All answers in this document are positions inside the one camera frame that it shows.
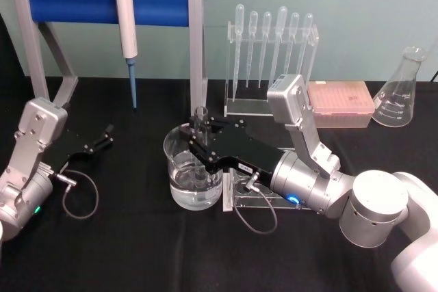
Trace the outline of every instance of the erlenmeyer flask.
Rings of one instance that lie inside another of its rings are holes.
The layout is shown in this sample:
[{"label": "erlenmeyer flask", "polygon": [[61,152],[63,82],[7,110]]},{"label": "erlenmeyer flask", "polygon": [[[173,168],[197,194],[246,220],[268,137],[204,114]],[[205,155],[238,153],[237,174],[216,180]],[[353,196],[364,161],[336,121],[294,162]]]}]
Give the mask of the erlenmeyer flask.
[{"label": "erlenmeyer flask", "polygon": [[393,76],[376,96],[376,111],[372,118],[387,127],[403,127],[410,123],[415,101],[417,72],[426,59],[426,52],[419,47],[407,47],[402,61]]}]

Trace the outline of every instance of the pink tip box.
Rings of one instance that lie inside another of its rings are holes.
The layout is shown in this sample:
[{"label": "pink tip box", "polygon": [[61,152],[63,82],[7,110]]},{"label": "pink tip box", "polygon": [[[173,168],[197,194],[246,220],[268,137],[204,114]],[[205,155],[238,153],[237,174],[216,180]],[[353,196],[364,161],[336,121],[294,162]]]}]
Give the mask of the pink tip box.
[{"label": "pink tip box", "polygon": [[374,103],[363,81],[311,81],[307,88],[317,128],[366,128]]}]

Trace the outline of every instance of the pipette holder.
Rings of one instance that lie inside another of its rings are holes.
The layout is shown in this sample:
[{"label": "pipette holder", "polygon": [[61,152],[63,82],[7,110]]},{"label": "pipette holder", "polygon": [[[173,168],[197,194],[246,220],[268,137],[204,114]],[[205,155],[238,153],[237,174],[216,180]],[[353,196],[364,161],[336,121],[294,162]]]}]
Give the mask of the pipette holder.
[{"label": "pipette holder", "polygon": [[[248,54],[249,32],[248,26],[244,26],[242,34],[242,43],[240,49],[240,65],[239,65],[239,81],[237,85],[237,92],[233,100],[233,73],[234,73],[234,56],[235,56],[235,31],[234,25],[228,22],[227,31],[227,62],[225,68],[225,104],[224,116],[272,116],[266,93],[268,91],[268,80],[272,65],[272,56],[275,45],[275,26],[272,26],[268,34],[268,43],[266,46],[266,55],[263,65],[263,74],[261,76],[261,86],[259,88],[259,60],[261,53],[261,43],[263,35],[261,26],[257,27],[255,34],[253,58],[251,61],[250,81],[246,87],[246,60]],[[289,36],[289,27],[284,29],[281,36],[281,43],[279,49],[279,57],[276,65],[275,78],[284,73],[286,50],[288,44],[294,42],[292,48],[292,56],[289,63],[289,74],[300,73],[304,77],[310,77],[313,60],[315,59],[316,49],[318,47],[319,35],[316,25],[312,25],[309,37],[307,38],[307,45],[305,48],[304,60],[302,62],[300,72],[296,72],[298,54],[300,53],[301,45],[303,43],[302,28],[299,27],[296,32],[295,40]]]}]

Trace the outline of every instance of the black table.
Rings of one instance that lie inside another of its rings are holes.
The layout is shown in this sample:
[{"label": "black table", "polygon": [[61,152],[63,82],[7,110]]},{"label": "black table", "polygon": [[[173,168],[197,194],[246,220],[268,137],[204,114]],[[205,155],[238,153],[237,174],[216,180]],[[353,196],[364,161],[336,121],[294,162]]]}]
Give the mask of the black table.
[{"label": "black table", "polygon": [[[52,91],[58,84],[49,80]],[[379,85],[370,83],[370,92]],[[438,192],[437,92],[438,85],[417,84],[414,118],[406,127],[371,121],[367,129],[320,129],[321,140],[347,174],[406,171]],[[85,165],[99,187],[99,210],[86,221],[67,217],[64,186],[54,183],[42,210],[3,244],[0,291],[399,291],[389,265],[409,241],[398,229],[386,244],[366,250],[343,237],[338,220],[311,211],[277,211],[279,228],[262,237],[234,213],[223,213],[221,200],[200,212],[178,207],[162,142],[187,120],[188,96],[188,81],[139,80],[133,113],[127,79],[79,80],[68,128],[93,138],[108,123],[115,126],[113,148]],[[31,97],[28,80],[0,88],[2,168]],[[222,102],[223,82],[210,81],[209,108],[221,114]],[[291,145],[271,118],[248,118],[248,124],[256,138]],[[258,227],[272,223],[266,209],[242,212]]]}]

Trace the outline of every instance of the blue indicator light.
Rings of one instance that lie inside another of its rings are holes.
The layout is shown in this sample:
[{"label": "blue indicator light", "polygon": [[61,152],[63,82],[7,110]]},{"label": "blue indicator light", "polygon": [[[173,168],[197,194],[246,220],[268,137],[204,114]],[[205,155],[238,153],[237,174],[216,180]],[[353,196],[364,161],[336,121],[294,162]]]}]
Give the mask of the blue indicator light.
[{"label": "blue indicator light", "polygon": [[293,204],[300,204],[300,199],[295,195],[288,195],[286,199]]}]

